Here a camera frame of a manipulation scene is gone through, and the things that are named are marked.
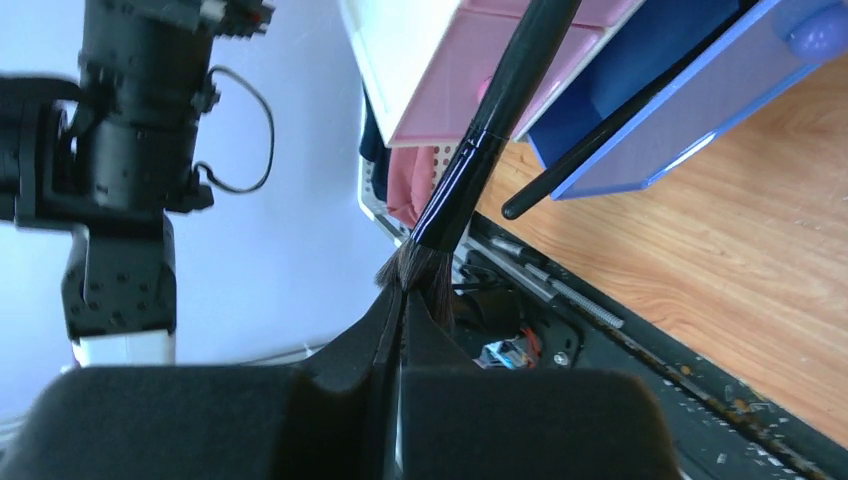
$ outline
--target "white wall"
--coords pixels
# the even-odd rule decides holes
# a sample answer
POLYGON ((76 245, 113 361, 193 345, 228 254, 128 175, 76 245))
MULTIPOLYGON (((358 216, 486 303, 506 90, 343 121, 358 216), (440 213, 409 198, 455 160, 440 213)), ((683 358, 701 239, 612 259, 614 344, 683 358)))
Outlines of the white wall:
MULTIPOLYGON (((243 74, 273 106, 276 169, 259 193, 173 217, 180 362, 261 356, 326 340, 376 295, 391 243, 358 210, 361 83, 332 0, 278 2, 266 37, 219 40, 213 63, 243 74)), ((0 72, 77 76, 82 0, 5 1, 0 72)), ((195 159, 248 185, 261 175, 261 110, 222 78, 195 159)), ((0 225, 0 423, 23 413, 69 363, 59 297, 70 239, 0 225)))

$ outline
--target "pink drawer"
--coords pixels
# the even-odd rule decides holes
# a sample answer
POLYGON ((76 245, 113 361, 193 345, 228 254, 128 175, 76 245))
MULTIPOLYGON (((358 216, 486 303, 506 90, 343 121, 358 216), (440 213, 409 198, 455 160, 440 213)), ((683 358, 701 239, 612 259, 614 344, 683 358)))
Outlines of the pink drawer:
MULTIPOLYGON (((460 141, 477 111, 479 92, 494 73, 517 25, 517 18, 458 11, 390 143, 435 145, 460 141)), ((516 132, 602 35, 601 30, 586 27, 573 26, 569 30, 516 132)))
MULTIPOLYGON (((639 0, 583 0, 574 23, 612 27, 639 0)), ((521 17, 530 0, 463 0, 463 8, 477 12, 521 17)))

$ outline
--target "dark blue cloth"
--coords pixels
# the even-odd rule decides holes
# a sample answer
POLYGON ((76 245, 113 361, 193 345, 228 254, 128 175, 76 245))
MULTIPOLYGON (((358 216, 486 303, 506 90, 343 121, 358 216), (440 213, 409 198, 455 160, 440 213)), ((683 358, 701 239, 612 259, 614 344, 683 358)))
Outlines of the dark blue cloth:
POLYGON ((371 189, 378 200, 385 202, 389 188, 389 158, 392 151, 383 143, 368 93, 365 93, 365 130, 359 142, 359 154, 374 164, 374 170, 371 172, 371 189))

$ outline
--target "wooden tabletop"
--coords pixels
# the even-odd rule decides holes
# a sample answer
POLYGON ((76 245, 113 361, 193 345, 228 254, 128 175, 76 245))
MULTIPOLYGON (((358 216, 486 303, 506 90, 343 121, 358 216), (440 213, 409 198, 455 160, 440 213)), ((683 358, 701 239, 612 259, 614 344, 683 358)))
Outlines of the wooden tabletop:
POLYGON ((500 207, 540 171, 504 154, 481 213, 848 446, 848 56, 650 189, 500 207))

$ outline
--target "pink cloth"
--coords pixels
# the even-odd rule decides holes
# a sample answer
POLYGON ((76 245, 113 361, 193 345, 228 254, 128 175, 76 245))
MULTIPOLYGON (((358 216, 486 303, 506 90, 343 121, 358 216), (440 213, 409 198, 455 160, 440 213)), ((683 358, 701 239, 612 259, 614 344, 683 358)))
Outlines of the pink cloth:
POLYGON ((386 207, 409 228, 415 226, 435 188, 434 153, 433 147, 392 149, 386 207))

